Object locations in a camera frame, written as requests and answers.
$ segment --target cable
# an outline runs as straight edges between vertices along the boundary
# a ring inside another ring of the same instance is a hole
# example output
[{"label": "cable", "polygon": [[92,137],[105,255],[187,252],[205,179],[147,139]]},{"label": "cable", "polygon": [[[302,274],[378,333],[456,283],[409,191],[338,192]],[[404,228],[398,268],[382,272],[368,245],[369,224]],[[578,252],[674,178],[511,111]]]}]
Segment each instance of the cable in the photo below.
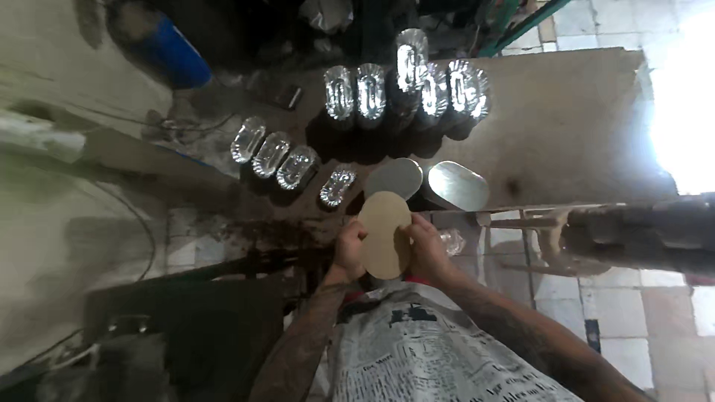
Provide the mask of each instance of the cable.
[{"label": "cable", "polygon": [[[119,195],[116,195],[116,194],[114,194],[113,192],[107,190],[107,189],[104,188],[103,186],[99,185],[98,182],[90,182],[90,183],[92,183],[95,187],[99,188],[102,192],[105,192],[105,193],[108,194],[110,197],[113,197],[115,200],[118,200],[120,203],[122,203],[123,206],[125,206],[125,207],[136,217],[136,219],[139,221],[139,223],[140,223],[140,224],[142,225],[142,227],[144,228],[144,231],[145,231],[146,234],[147,234],[147,238],[149,239],[149,244],[150,244],[151,247],[152,247],[152,255],[151,255],[151,257],[149,257],[149,264],[147,264],[147,267],[144,269],[144,271],[142,272],[142,274],[139,275],[139,277],[137,278],[137,280],[134,281],[134,283],[137,283],[137,282],[140,282],[140,281],[144,280],[144,279],[146,278],[147,274],[149,273],[149,271],[152,269],[152,265],[154,264],[154,260],[155,260],[156,257],[157,257],[157,243],[154,241],[154,236],[152,236],[152,231],[149,229],[149,225],[147,224],[147,221],[144,220],[144,218],[143,218],[127,201],[123,200]],[[57,348],[58,346],[60,346],[62,343],[67,342],[69,339],[73,338],[74,336],[76,336],[77,334],[79,334],[80,332],[82,332],[83,330],[84,330],[84,328],[77,328],[76,330],[72,331],[69,335],[67,335],[67,336],[65,336],[64,338],[62,338],[62,339],[58,340],[57,342],[53,343],[53,344],[52,344],[50,347],[48,347],[47,349],[43,350],[43,351],[40,352],[40,353],[37,353],[35,356],[31,357],[30,359],[28,359],[27,361],[25,361],[25,362],[22,363],[21,365],[17,366],[14,370],[17,370],[17,369],[19,369],[19,368],[21,368],[21,367],[27,366],[27,365],[29,365],[30,363],[33,363],[34,361],[36,361],[37,359],[39,359],[39,358],[45,356],[47,353],[52,352],[55,348]]]},{"label": "cable", "polygon": [[[111,117],[112,119],[122,120],[122,121],[124,121],[124,122],[131,122],[131,123],[140,124],[140,125],[147,126],[147,127],[154,127],[154,128],[160,128],[160,129],[166,129],[166,128],[167,128],[167,127],[165,127],[165,126],[163,126],[163,125],[161,125],[161,124],[150,124],[150,123],[146,123],[146,122],[140,122],[139,120],[130,119],[130,118],[128,118],[128,117],[115,116],[115,115],[113,115],[113,114],[111,114],[111,113],[100,112],[99,110],[91,109],[91,108],[84,107],[84,106],[81,106],[81,105],[78,105],[78,104],[72,104],[72,106],[74,106],[74,107],[76,107],[76,108],[78,108],[78,109],[86,110],[86,111],[91,112],[91,113],[101,114],[102,116],[105,116],[105,117]],[[229,120],[231,120],[231,118],[233,118],[233,117],[236,116],[237,114],[238,114],[238,113],[231,113],[231,114],[228,115],[228,117],[226,117],[225,119],[223,119],[221,122],[219,122],[218,124],[215,124],[215,125],[213,125],[213,126],[211,126],[211,127],[196,128],[196,129],[181,128],[181,129],[179,129],[179,130],[181,130],[181,131],[191,131],[191,132],[212,131],[212,130],[218,129],[218,128],[221,127],[222,125],[226,124]]]},{"label": "cable", "polygon": [[151,231],[151,229],[149,229],[149,224],[147,224],[147,221],[144,220],[144,218],[127,201],[124,201],[119,195],[116,195],[113,192],[102,187],[101,185],[99,185],[98,182],[91,182],[91,183],[95,187],[99,188],[101,191],[107,193],[110,197],[113,197],[115,200],[121,202],[125,207],[127,207],[127,209],[136,217],[136,219],[142,225],[142,227],[144,228],[144,232],[147,234],[147,238],[149,239],[149,244],[152,247],[152,256],[149,257],[149,264],[144,269],[144,272],[142,272],[142,274],[139,276],[139,278],[137,278],[137,280],[134,281],[134,283],[137,283],[140,280],[143,280],[147,276],[147,273],[149,273],[149,270],[152,269],[152,265],[154,264],[154,260],[156,259],[156,256],[157,256],[157,243],[154,241],[154,236],[152,236],[152,231]]}]

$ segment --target wooden workbench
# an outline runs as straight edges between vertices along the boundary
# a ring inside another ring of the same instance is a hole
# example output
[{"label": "wooden workbench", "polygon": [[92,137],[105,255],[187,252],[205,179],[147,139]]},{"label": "wooden workbench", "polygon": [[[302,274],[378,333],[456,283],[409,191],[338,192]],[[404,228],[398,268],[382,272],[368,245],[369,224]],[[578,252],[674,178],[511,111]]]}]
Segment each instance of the wooden workbench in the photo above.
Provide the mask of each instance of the wooden workbench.
[{"label": "wooden workbench", "polygon": [[[487,210],[676,195],[648,134],[653,102],[642,52],[594,49],[474,62],[490,79],[491,112],[471,132],[456,127],[443,137],[335,131],[323,114],[322,71],[286,77],[305,91],[294,112],[255,105],[246,115],[260,115],[269,131],[288,132],[295,144],[314,147],[322,166],[300,195],[243,172],[237,214],[283,219],[355,212],[368,173],[394,157],[412,157],[424,167],[452,160],[477,172],[490,185]],[[341,206],[329,211],[317,195],[339,162],[352,163],[358,179]]]}]

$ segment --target metal frame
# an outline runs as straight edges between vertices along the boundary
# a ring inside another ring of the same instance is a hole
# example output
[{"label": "metal frame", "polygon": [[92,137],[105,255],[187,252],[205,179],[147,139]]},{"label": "metal frame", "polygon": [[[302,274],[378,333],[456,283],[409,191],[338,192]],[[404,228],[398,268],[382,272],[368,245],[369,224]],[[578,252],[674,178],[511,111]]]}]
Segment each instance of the metal frame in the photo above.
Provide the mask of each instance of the metal frame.
[{"label": "metal frame", "polygon": [[[521,35],[524,35],[529,29],[539,25],[544,19],[547,19],[570,1],[571,0],[551,0],[521,23],[507,29],[511,17],[516,14],[519,0],[504,0],[499,6],[496,21],[490,26],[490,33],[482,43],[477,57],[492,57],[501,52],[501,50],[507,47],[511,42],[515,41]],[[495,0],[485,2],[486,12],[484,13],[484,17],[489,15],[491,9],[495,6],[494,3]]]}]

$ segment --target oval paper disc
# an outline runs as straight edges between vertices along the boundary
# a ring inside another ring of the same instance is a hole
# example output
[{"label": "oval paper disc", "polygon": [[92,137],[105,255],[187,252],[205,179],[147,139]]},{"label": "oval paper disc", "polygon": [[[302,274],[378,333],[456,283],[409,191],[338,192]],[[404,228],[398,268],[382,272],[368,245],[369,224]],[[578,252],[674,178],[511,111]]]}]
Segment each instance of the oval paper disc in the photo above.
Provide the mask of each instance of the oval paper disc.
[{"label": "oval paper disc", "polygon": [[410,208],[394,192],[376,192],[365,201],[358,215],[368,236],[363,240],[360,261],[377,279],[394,279],[410,262],[410,238],[399,231],[412,223]]}]

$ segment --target person's left hand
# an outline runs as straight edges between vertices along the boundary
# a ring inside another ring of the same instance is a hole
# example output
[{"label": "person's left hand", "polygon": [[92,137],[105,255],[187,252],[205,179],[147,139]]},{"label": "person's left hand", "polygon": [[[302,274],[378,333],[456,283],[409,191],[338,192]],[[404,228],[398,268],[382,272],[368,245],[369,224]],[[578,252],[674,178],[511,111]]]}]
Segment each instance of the person's left hand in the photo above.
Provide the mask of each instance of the person's left hand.
[{"label": "person's left hand", "polygon": [[363,224],[354,217],[340,230],[335,240],[335,257],[331,270],[344,271],[348,282],[352,282],[365,274],[365,267],[360,263],[360,249],[363,239],[368,235]]}]

